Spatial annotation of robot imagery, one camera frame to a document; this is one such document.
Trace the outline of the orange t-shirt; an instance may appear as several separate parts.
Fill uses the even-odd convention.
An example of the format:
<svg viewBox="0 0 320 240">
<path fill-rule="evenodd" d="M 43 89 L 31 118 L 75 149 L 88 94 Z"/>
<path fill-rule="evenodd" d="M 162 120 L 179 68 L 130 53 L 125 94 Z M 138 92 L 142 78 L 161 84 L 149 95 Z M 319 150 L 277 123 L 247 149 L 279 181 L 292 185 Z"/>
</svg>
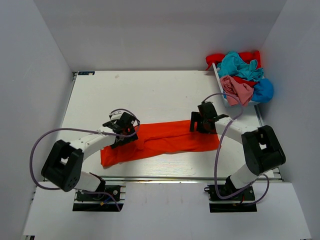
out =
<svg viewBox="0 0 320 240">
<path fill-rule="evenodd" d="M 125 145 L 100 151 L 100 164 L 107 168 L 162 154 L 206 152 L 217 150 L 220 140 L 216 134 L 190 131 L 190 120 L 141 124 L 138 139 Z"/>
</svg>

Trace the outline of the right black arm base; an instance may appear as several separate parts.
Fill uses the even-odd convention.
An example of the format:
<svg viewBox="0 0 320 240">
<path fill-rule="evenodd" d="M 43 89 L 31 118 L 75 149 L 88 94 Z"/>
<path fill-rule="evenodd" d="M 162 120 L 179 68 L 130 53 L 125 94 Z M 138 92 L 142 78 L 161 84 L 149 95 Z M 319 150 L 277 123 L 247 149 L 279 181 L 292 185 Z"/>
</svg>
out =
<svg viewBox="0 0 320 240">
<path fill-rule="evenodd" d="M 208 184 L 203 191 L 208 195 L 210 213 L 255 213 L 257 205 L 253 187 L 228 199 L 218 197 L 214 184 Z"/>
</svg>

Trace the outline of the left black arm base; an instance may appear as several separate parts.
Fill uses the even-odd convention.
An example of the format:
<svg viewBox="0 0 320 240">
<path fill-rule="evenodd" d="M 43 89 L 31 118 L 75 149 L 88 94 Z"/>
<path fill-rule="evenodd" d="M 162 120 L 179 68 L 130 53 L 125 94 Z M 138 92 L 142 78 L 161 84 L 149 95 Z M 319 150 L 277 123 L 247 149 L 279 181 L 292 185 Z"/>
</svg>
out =
<svg viewBox="0 0 320 240">
<path fill-rule="evenodd" d="M 106 185 L 105 193 L 88 194 L 77 190 L 74 197 L 73 212 L 119 212 L 125 203 L 125 185 Z"/>
</svg>

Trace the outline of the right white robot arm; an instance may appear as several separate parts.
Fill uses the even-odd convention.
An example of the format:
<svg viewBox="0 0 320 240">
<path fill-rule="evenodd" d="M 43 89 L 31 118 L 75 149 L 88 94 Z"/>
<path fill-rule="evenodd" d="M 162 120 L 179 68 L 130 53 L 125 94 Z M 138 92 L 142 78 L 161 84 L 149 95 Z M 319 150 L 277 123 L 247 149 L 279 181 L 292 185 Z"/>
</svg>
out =
<svg viewBox="0 0 320 240">
<path fill-rule="evenodd" d="M 226 114 L 218 115 L 212 102 L 204 101 L 197 107 L 198 111 L 191 113 L 190 132 L 218 134 L 220 141 L 228 137 L 242 144 L 244 152 L 245 163 L 226 178 L 222 191 L 218 189 L 217 180 L 214 181 L 219 199 L 238 199 L 258 177 L 286 162 L 285 153 L 271 126 L 249 126 Z"/>
</svg>

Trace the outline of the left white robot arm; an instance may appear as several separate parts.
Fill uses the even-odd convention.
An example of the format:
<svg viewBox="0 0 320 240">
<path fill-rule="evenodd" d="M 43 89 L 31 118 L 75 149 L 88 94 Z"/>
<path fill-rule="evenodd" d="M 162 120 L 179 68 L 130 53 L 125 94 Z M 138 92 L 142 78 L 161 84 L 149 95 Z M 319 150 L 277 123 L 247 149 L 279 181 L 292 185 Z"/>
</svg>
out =
<svg viewBox="0 0 320 240">
<path fill-rule="evenodd" d="M 44 163 L 41 175 L 64 192 L 73 189 L 88 192 L 94 199 L 105 196 L 106 182 L 99 176 L 82 171 L 83 162 L 106 147 L 112 149 L 138 139 L 140 121 L 124 109 L 114 110 L 109 121 L 97 130 L 69 129 L 87 135 L 75 140 L 56 141 Z"/>
</svg>

